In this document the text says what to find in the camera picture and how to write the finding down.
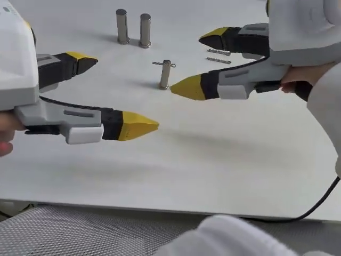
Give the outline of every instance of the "gray mesh fabric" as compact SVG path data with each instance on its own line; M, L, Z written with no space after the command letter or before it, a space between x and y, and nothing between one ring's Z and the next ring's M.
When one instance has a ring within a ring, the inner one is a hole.
M188 229L173 222L41 206L0 222L0 255L150 256Z
M39 206L0 222L1 256L150 256L204 215ZM298 253L341 255L341 225L254 223Z

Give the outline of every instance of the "yellow fingertip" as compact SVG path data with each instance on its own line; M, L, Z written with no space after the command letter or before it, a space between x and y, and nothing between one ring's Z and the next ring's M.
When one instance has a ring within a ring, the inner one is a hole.
M222 36L226 32L226 30L228 30L228 27L217 28L217 29L201 36L200 39L205 38L205 37L209 37L209 36Z
M171 86L170 91L191 100L206 100L200 83L201 75L190 76Z
M77 60L80 60L80 59L83 59L83 58L88 58L88 59L95 59L97 60L97 58L95 57L91 57L91 56L88 56L88 55L85 55L85 54L82 54L82 53L79 53L79 52L66 52L66 54L74 57L75 59Z
M137 113L123 111L123 125L119 141L133 140L147 133L156 131L159 123Z

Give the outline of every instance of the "white device housing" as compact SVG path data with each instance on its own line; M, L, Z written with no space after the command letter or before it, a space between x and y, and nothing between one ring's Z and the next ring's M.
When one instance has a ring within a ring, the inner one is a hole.
M0 111L38 101L38 66L32 31L15 8L0 0Z
M341 60L338 0L271 0L269 44L274 64L317 66Z

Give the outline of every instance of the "black cable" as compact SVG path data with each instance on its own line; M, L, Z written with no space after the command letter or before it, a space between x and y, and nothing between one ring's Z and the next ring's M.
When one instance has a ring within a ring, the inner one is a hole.
M2 212L2 211L0 211L0 215L1 216L3 216L3 217L5 217L5 218L11 218L12 216L10 216L10 215L8 215L7 213L4 213L4 212Z
M295 221L300 221L303 220L304 218L308 217L310 214L312 214L323 202L328 198L328 196L331 194L331 192L334 190L336 185L339 183L340 178L337 177L333 183L330 185L326 193L321 197L318 202L311 207L306 213L302 214L299 217L292 218L292 219L281 219L281 220L266 220L266 219L258 219L258 218L242 218L244 220L251 220L251 221L258 221L258 222L263 222L263 223L290 223L290 222L295 222Z

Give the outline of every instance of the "metal cylinder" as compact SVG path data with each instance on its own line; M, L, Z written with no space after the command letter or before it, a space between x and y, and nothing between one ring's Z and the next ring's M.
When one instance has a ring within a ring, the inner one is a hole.
M172 62L170 60L164 60L163 65L162 65L161 81L159 84L159 88L161 90L166 90L169 87L168 79L171 73L171 66L172 66Z
M128 37L127 11L124 9L116 10L117 19L117 42L120 44L128 44L130 39Z
M143 13L140 16L140 41L139 46L147 49L151 46L150 42L150 15Z

